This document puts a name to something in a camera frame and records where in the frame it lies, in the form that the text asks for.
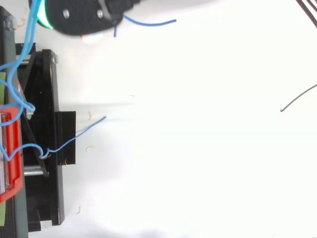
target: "small debris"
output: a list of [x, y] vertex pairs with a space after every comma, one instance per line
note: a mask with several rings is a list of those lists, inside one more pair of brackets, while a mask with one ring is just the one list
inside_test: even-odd
[[95, 113], [89, 113], [89, 114], [90, 114], [90, 117], [89, 117], [88, 120], [91, 120], [91, 119], [93, 118], [93, 116], [94, 116]]
[[81, 213], [81, 207], [79, 207], [79, 212], [77, 212], [76, 215], [78, 215], [79, 213]]
[[94, 148], [93, 146], [88, 146], [88, 147], [86, 148], [86, 152], [87, 152], [88, 150], [93, 149], [93, 148]]

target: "white surface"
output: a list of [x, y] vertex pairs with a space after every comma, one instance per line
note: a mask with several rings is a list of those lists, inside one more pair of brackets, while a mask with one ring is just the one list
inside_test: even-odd
[[144, 1], [129, 16], [178, 22], [94, 45], [37, 28], [60, 109], [108, 118], [63, 168], [65, 222], [30, 237], [317, 237], [317, 91], [279, 112], [317, 83], [317, 30], [295, 0], [195, 3]]

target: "blue wire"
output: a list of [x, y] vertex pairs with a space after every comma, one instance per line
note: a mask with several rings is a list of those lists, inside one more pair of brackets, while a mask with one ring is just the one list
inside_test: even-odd
[[[20, 64], [23, 61], [23, 59], [26, 57], [26, 55], [28, 55], [30, 53], [30, 51], [32, 49], [34, 38], [35, 38], [35, 28], [36, 28], [36, 24], [37, 24], [37, 13], [38, 13], [40, 4], [41, 4], [41, 0], [34, 0], [32, 6], [31, 6], [30, 15], [29, 15], [28, 24], [27, 24], [27, 30], [26, 30], [26, 34], [25, 34], [24, 46], [23, 46], [23, 49], [22, 49], [22, 52], [21, 52], [21, 55], [20, 55], [19, 59], [17, 59], [16, 61], [13, 61], [11, 63], [7, 63], [7, 64], [4, 64], [4, 65], [0, 66], [0, 70], [3, 70], [3, 69], [8, 68], [8, 67], [12, 67], [12, 69], [10, 70], [10, 72], [8, 74], [7, 82], [5, 82], [3, 80], [0, 80], [0, 84], [3, 84], [4, 86], [6, 86], [9, 89], [9, 92], [11, 93], [13, 98], [17, 101], [17, 103], [6, 104], [6, 105], [3, 105], [3, 106], [0, 106], [0, 109], [5, 109], [5, 108], [8, 108], [8, 107], [20, 106], [19, 113], [12, 120], [4, 122], [4, 123], [0, 123], [0, 126], [10, 125], [10, 124], [14, 123], [16, 120], [18, 120], [19, 117], [22, 115], [24, 108], [26, 108], [26, 109], [28, 109], [28, 110], [30, 110], [32, 112], [35, 110], [35, 107], [31, 103], [23, 101], [23, 96], [21, 95], [19, 90], [17, 88], [13, 87], [13, 85], [12, 85], [12, 77], [13, 77], [13, 74], [15, 73], [15, 71], [17, 70], [17, 68], [20, 66]], [[25, 145], [22, 145], [22, 146], [16, 148], [12, 152], [12, 154], [10, 156], [8, 156], [8, 154], [5, 151], [4, 147], [0, 144], [0, 151], [2, 152], [3, 156], [5, 157], [5, 159], [7, 161], [10, 161], [14, 157], [14, 155], [18, 151], [20, 151], [21, 149], [24, 149], [24, 148], [27, 148], [27, 147], [35, 147], [35, 148], [37, 148], [40, 151], [40, 158], [41, 159], [45, 159], [49, 155], [50, 152], [51, 153], [55, 153], [55, 152], [61, 150], [68, 143], [70, 143], [71, 141], [75, 140], [76, 138], [78, 138], [79, 136], [81, 136], [82, 134], [87, 132], [89, 129], [91, 129], [93, 126], [95, 126], [96, 124], [100, 123], [104, 119], [106, 119], [106, 117], [103, 117], [98, 122], [92, 124], [86, 130], [84, 130], [82, 133], [80, 133], [76, 137], [70, 139], [69, 141], [64, 143], [61, 147], [59, 147], [58, 149], [51, 150], [51, 149], [48, 148], [45, 155], [44, 155], [43, 149], [39, 145], [36, 145], [36, 144], [25, 144]]]
[[176, 19], [174, 20], [171, 20], [171, 21], [167, 21], [167, 22], [162, 22], [162, 23], [143, 23], [143, 22], [139, 22], [139, 21], [136, 21], [136, 20], [133, 20], [132, 18], [128, 17], [127, 15], [124, 15], [123, 16], [124, 19], [136, 24], [136, 25], [139, 25], [139, 26], [148, 26], [148, 27], [153, 27], [153, 26], [165, 26], [165, 25], [168, 25], [168, 24], [171, 24], [171, 23], [174, 23], [176, 22]]
[[81, 136], [82, 134], [86, 133], [88, 130], [90, 130], [92, 127], [94, 127], [95, 125], [99, 124], [100, 122], [102, 122], [104, 119], [106, 119], [106, 117], [103, 117], [101, 118], [99, 121], [95, 122], [94, 124], [90, 125], [86, 130], [84, 130], [82, 133], [80, 133], [79, 135], [77, 135], [76, 137], [70, 139], [69, 141], [67, 141], [65, 144], [63, 144], [62, 146], [60, 146], [58, 149], [56, 150], [50, 150], [50, 149], [47, 149], [47, 152], [46, 154], [44, 155], [44, 152], [43, 152], [43, 149], [37, 145], [37, 144], [25, 144], [25, 145], [22, 145], [18, 148], [16, 148], [12, 154], [10, 156], [7, 155], [7, 153], [5, 152], [3, 146], [0, 144], [0, 151], [3, 153], [5, 159], [7, 161], [10, 161], [13, 156], [18, 152], [20, 151], [21, 149], [24, 149], [24, 148], [27, 148], [27, 147], [35, 147], [37, 148], [39, 151], [40, 151], [40, 159], [45, 159], [50, 152], [52, 153], [55, 153], [55, 152], [58, 152], [59, 150], [61, 150], [65, 145], [67, 145], [68, 143], [72, 142], [73, 140], [77, 139], [79, 136]]
[[116, 38], [117, 37], [117, 32], [118, 32], [118, 26], [114, 27], [114, 33], [113, 33], [113, 37]]
[[95, 125], [99, 124], [100, 122], [102, 122], [104, 119], [106, 119], [107, 117], [103, 117], [101, 118], [99, 121], [95, 122], [94, 124], [90, 125], [89, 127], [87, 127], [87, 129], [85, 129], [82, 133], [80, 133], [79, 135], [75, 136], [74, 138], [70, 139], [69, 141], [67, 141], [65, 144], [63, 144], [62, 146], [60, 146], [58, 149], [56, 150], [50, 150], [48, 149], [45, 155], [40, 156], [40, 159], [45, 159], [49, 153], [56, 153], [57, 151], [61, 150], [65, 145], [67, 145], [68, 143], [72, 142], [73, 140], [77, 139], [79, 136], [81, 136], [82, 134], [86, 133], [88, 130], [90, 130], [92, 127], [94, 127]]
[[[38, 8], [40, 7], [40, 3], [41, 3], [41, 1], [35, 0], [35, 1], [34, 1], [34, 4], [31, 6], [30, 16], [33, 16], [33, 17], [32, 17], [32, 19], [30, 19], [30, 17], [29, 17], [28, 27], [27, 27], [27, 32], [26, 32], [25, 40], [27, 40], [27, 39], [29, 38], [29, 35], [30, 35], [29, 26], [32, 24], [32, 28], [31, 28], [31, 38], [30, 38], [30, 41], [29, 41], [29, 42], [26, 41], [25, 44], [24, 44], [24, 46], [23, 46], [23, 49], [26, 49], [27, 54], [30, 53], [30, 51], [31, 51], [31, 49], [32, 49], [32, 46], [33, 46], [34, 39], [35, 39], [35, 28], [36, 28], [36, 23], [37, 23], [37, 12], [38, 12], [38, 10], [36, 10], [36, 9], [38, 9]], [[0, 70], [3, 70], [3, 69], [5, 69], [5, 68], [7, 68], [7, 67], [15, 67], [17, 63], [18, 63], [18, 66], [17, 66], [17, 67], [19, 67], [20, 63], [18, 62], [18, 60], [16, 60], [16, 61], [14, 61], [14, 62], [1, 65], [1, 66], [0, 66]], [[6, 82], [4, 82], [4, 81], [2, 81], [2, 80], [0, 80], [0, 83], [4, 84], [6, 87], [8, 87], [9, 90], [10, 90], [10, 87], [12, 87], [13, 94], [12, 94], [12, 92], [10, 91], [10, 93], [12, 94], [12, 96], [13, 96], [13, 97], [16, 96], [16, 94], [14, 93], [14, 92], [16, 92], [17, 95], [18, 95], [18, 98], [20, 99], [20, 101], [23, 102], [23, 96], [19, 93], [19, 91], [18, 91], [16, 88], [14, 88], [14, 87], [12, 86], [12, 83], [11, 83], [11, 85], [10, 85], [9, 81], [10, 81], [10, 80], [12, 81], [12, 77], [11, 77], [11, 78], [9, 78], [9, 77], [10, 77], [10, 76], [8, 75], [8, 83], [6, 83]], [[7, 108], [7, 107], [12, 107], [12, 106], [16, 107], [16, 104], [8, 104], [7, 106], [0, 106], [0, 109]], [[16, 120], [18, 120], [18, 119], [20, 118], [20, 116], [22, 115], [23, 110], [24, 110], [25, 107], [30, 107], [30, 108], [34, 108], [34, 109], [35, 109], [35, 107], [34, 107], [32, 104], [27, 103], [27, 102], [26, 102], [26, 103], [23, 102], [23, 104], [20, 104], [19, 113], [18, 113], [12, 120], [7, 121], [7, 122], [0, 123], [0, 126], [10, 125], [11, 123], [14, 123]]]
[[[27, 24], [27, 28], [26, 28], [26, 34], [25, 34], [25, 44], [23, 46], [21, 55], [19, 57], [18, 60], [16, 60], [15, 64], [12, 66], [8, 77], [7, 77], [7, 82], [8, 82], [8, 90], [10, 92], [10, 94], [12, 95], [12, 97], [17, 101], [17, 103], [19, 103], [22, 107], [26, 108], [27, 110], [34, 112], [35, 111], [35, 107], [32, 104], [27, 104], [25, 103], [23, 100], [21, 100], [14, 92], [13, 90], [13, 86], [12, 86], [12, 77], [13, 74], [15, 73], [15, 71], [17, 70], [17, 68], [19, 67], [19, 65], [22, 63], [22, 61], [24, 60], [24, 58], [27, 56], [27, 54], [29, 53], [29, 37], [30, 37], [30, 32], [31, 30], [33, 30], [33, 26], [36, 25], [36, 21], [37, 21], [37, 13], [39, 11], [40, 8], [40, 4], [41, 1], [40, 0], [35, 0], [31, 6], [31, 10], [30, 10], [30, 15], [29, 15], [29, 19], [28, 19], [28, 24]], [[32, 32], [32, 36], [30, 41], [32, 41], [32, 39], [34, 39], [34, 35], [35, 35], [35, 31]]]

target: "red plastic piece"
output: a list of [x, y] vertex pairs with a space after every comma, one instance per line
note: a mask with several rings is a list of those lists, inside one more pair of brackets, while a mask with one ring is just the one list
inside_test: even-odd
[[[19, 109], [15, 107], [0, 110], [0, 113], [7, 113], [5, 115], [5, 121], [9, 121], [14, 118], [18, 112]], [[6, 126], [6, 145], [9, 156], [16, 148], [21, 146], [20, 119]], [[0, 195], [0, 203], [16, 195], [23, 187], [21, 151], [17, 152], [11, 161], [8, 162], [8, 174], [10, 188], [8, 188], [4, 194]]]

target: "metal rod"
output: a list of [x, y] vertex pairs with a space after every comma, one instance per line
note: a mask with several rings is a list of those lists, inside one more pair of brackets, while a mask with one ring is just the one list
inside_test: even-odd
[[37, 176], [37, 175], [44, 175], [41, 166], [25, 166], [24, 167], [24, 176]]
[[28, 65], [29, 64], [29, 59], [24, 59], [21, 63], [21, 65]]

